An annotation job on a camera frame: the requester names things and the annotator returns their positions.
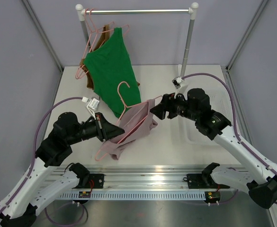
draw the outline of pink garment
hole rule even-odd
[[[125,130],[125,133],[111,140],[105,141],[100,150],[107,152],[113,159],[118,160],[124,149],[134,140],[150,134],[150,130],[157,126],[157,122],[153,119],[150,109],[155,106],[155,99],[147,100],[141,105],[137,105],[129,109],[121,118],[119,127]],[[145,116],[146,119],[137,125]]]

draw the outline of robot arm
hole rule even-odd
[[[277,200],[277,175],[273,173],[277,173],[277,164],[264,157],[241,136],[238,140],[231,122],[211,109],[209,96],[203,89],[189,90],[187,100],[181,93],[165,94],[150,112],[161,120],[169,112],[169,119],[180,115],[195,121],[200,133],[229,151],[249,172],[239,173],[212,163],[202,172],[205,183],[225,184],[246,192],[266,209]]]
[[[37,215],[65,190],[75,186],[83,187],[89,177],[89,171],[81,164],[73,164],[70,171],[52,185],[37,192],[44,180],[72,153],[70,145],[97,137],[99,140],[112,139],[125,131],[110,124],[102,113],[95,113],[96,119],[90,117],[79,123],[74,113],[67,112],[59,116],[48,138],[42,141],[36,151],[33,171],[29,169],[22,176],[14,189],[0,201],[1,226],[31,226]],[[9,205],[6,205],[15,194]]]

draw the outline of green tank top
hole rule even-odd
[[[120,117],[124,105],[117,93],[118,84],[126,81],[119,92],[127,105],[141,102],[140,92],[132,69],[129,54],[125,48],[122,28],[114,29],[112,36],[97,50],[87,54],[83,62],[90,71],[94,92]]]

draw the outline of gray wall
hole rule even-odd
[[[255,147],[277,162],[277,0],[267,5],[231,77]]]
[[[226,65],[261,0],[199,3],[188,62]],[[84,38],[75,5],[97,9],[188,9],[194,0],[30,0],[64,66],[78,65]],[[94,15],[99,26],[129,24],[125,44],[132,63],[181,64],[189,15]]]
[[[18,0],[0,0],[0,200],[28,168],[60,73]]]

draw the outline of pink hanger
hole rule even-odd
[[[124,115],[124,113],[125,113],[125,110],[127,109],[127,108],[131,108],[131,107],[134,107],[134,106],[138,106],[138,105],[141,105],[141,104],[144,104],[144,103],[149,103],[148,101],[145,101],[145,102],[142,102],[142,103],[138,103],[138,104],[135,104],[135,105],[130,105],[130,106],[127,106],[126,105],[126,103],[125,103],[125,101],[124,101],[124,99],[123,99],[123,97],[121,96],[121,94],[120,94],[120,92],[119,92],[119,87],[120,87],[120,85],[122,85],[122,84],[127,84],[127,86],[128,86],[128,88],[130,88],[130,86],[129,86],[129,84],[127,83],[127,82],[125,82],[125,81],[122,81],[122,82],[120,82],[119,84],[118,84],[118,87],[117,87],[117,92],[118,92],[118,95],[119,95],[119,97],[120,97],[120,100],[122,101],[122,103],[124,104],[124,110],[123,110],[123,112],[122,112],[122,114],[120,115],[120,117],[119,117],[119,119],[117,120],[117,122],[116,122],[116,124],[115,125],[117,125],[118,123],[119,123],[119,121],[120,121],[120,119],[123,117],[123,115]],[[129,134],[131,134],[134,130],[136,130],[141,124],[142,124],[142,122],[144,122],[144,120],[147,118],[147,115],[137,124],[137,125],[135,125],[117,144],[120,144],[121,142],[123,142],[124,140],[125,140],[125,138],[127,138],[128,137],[128,135]],[[100,160],[102,160],[106,155],[108,155],[108,153],[106,153],[106,154],[104,154],[100,159],[97,159],[97,155],[100,153],[100,149],[98,150],[98,152],[96,153],[96,155],[95,155],[95,157],[94,157],[94,159],[95,159],[95,161],[100,161]]]
[[[90,19],[90,21],[91,21],[91,23],[92,23],[92,26],[94,27],[94,30],[92,30],[92,28],[90,27],[90,24],[89,24],[89,22],[88,22],[88,20],[87,20],[87,11],[88,11],[88,10],[89,10],[89,19]],[[96,41],[96,39],[97,39],[97,37],[98,37],[99,34],[114,31],[114,28],[115,28],[115,23],[114,23],[114,21],[111,21],[111,22],[109,23],[109,25],[110,25],[110,24],[113,24],[113,29],[110,29],[110,30],[107,30],[107,31],[102,31],[101,29],[103,29],[104,26],[102,26],[102,27],[100,27],[100,28],[97,29],[96,26],[95,26],[95,24],[94,24],[94,22],[93,22],[93,20],[92,20],[92,18],[91,18],[91,12],[92,12],[93,10],[95,10],[95,9],[94,9],[94,8],[92,8],[92,9],[86,8],[86,9],[85,9],[84,18],[85,18],[87,27],[88,27],[88,29],[89,29],[89,31],[90,31],[90,35],[89,35],[89,39],[88,39],[88,41],[87,41],[87,45],[86,45],[85,51],[84,51],[84,53],[83,53],[82,59],[86,56],[86,52],[87,52],[87,49],[88,49],[88,46],[89,46],[89,43],[90,43],[90,39],[91,39],[92,33],[95,33],[95,32],[96,32],[96,35],[95,35],[95,38],[94,38],[94,40],[93,40],[93,43],[92,43],[92,45],[91,45],[91,47],[90,47],[88,53],[90,53],[90,52],[92,51],[92,49],[93,49],[92,47],[93,47],[93,45],[94,45],[94,43],[95,43],[95,41]],[[124,25],[124,26],[122,26],[122,28],[123,28],[123,27],[128,27],[128,29],[127,29],[127,30],[125,31],[125,33],[123,34],[123,36],[125,36],[125,35],[129,32],[130,26],[129,26],[129,25]],[[83,77],[85,76],[85,74],[86,74],[87,72],[89,72],[89,70],[88,70],[87,72],[85,72],[85,71],[83,70],[83,67],[84,67],[84,65],[78,67],[77,72],[76,72],[76,74],[75,74],[75,78],[76,78],[76,79],[81,79],[81,78],[83,78]]]

